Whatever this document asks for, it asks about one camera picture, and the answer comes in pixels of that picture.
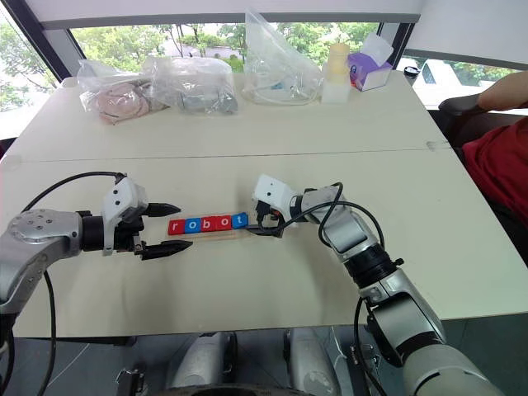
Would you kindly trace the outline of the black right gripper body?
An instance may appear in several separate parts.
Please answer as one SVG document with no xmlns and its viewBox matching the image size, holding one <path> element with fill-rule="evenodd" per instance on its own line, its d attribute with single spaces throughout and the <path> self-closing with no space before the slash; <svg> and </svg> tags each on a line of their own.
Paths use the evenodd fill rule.
<svg viewBox="0 0 528 396">
<path fill-rule="evenodd" d="M 268 228 L 278 227 L 279 229 L 282 229 L 281 226 L 285 223 L 283 215 L 278 210 L 272 209 L 269 204 L 259 200 L 256 205 L 256 212 L 257 212 L 257 225 L 259 227 L 268 227 Z M 265 226 L 263 224 L 264 219 L 275 221 L 276 225 Z"/>
</svg>

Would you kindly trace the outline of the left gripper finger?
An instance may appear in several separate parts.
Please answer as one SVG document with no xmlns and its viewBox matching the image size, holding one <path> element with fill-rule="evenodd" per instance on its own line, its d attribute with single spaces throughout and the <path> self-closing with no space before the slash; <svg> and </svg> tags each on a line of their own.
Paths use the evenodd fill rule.
<svg viewBox="0 0 528 396">
<path fill-rule="evenodd" d="M 146 208 L 146 216 L 151 218 L 166 217 L 180 212 L 180 208 L 168 203 L 149 203 Z"/>
<path fill-rule="evenodd" d="M 170 257 L 190 248 L 192 245 L 193 242 L 185 240 L 168 240 L 156 245 L 147 245 L 142 242 L 139 255 L 143 261 Z"/>
</svg>

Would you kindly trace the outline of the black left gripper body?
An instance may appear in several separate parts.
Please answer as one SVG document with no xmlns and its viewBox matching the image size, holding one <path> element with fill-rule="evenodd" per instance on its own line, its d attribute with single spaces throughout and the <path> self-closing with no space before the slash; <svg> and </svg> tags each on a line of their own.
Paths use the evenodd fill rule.
<svg viewBox="0 0 528 396">
<path fill-rule="evenodd" d="M 114 251 L 132 252 L 136 256 L 142 256 L 144 252 L 144 241 L 140 232 L 144 230 L 142 217 L 132 220 L 121 220 L 115 227 Z"/>
</svg>

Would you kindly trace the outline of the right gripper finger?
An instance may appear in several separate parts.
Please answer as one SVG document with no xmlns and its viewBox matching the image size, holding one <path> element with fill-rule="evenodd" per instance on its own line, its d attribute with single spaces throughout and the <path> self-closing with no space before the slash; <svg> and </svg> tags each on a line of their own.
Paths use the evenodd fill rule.
<svg viewBox="0 0 528 396">
<path fill-rule="evenodd" d="M 246 230 L 258 236 L 270 236 L 274 238 L 281 238 L 283 230 L 278 227 L 259 227 L 258 225 L 248 225 Z"/>
</svg>

